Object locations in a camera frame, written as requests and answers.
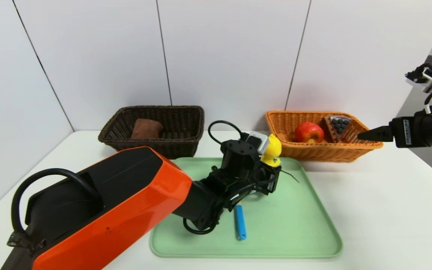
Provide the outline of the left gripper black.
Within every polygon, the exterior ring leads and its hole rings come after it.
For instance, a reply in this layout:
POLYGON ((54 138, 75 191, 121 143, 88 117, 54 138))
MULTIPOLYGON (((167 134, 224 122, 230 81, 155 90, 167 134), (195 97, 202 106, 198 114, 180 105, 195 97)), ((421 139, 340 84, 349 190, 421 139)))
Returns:
POLYGON ((264 195, 274 193, 278 183, 279 173, 282 167, 262 166, 254 172, 254 182, 256 184, 254 190, 264 195))

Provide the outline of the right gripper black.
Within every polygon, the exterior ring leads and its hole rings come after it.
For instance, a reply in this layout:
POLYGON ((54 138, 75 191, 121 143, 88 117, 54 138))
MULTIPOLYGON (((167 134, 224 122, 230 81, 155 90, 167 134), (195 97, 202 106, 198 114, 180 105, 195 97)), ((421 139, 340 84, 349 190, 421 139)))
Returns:
POLYGON ((358 134, 359 140, 392 142, 398 148, 432 147, 432 114, 416 112, 412 117, 393 118, 381 126, 358 134))

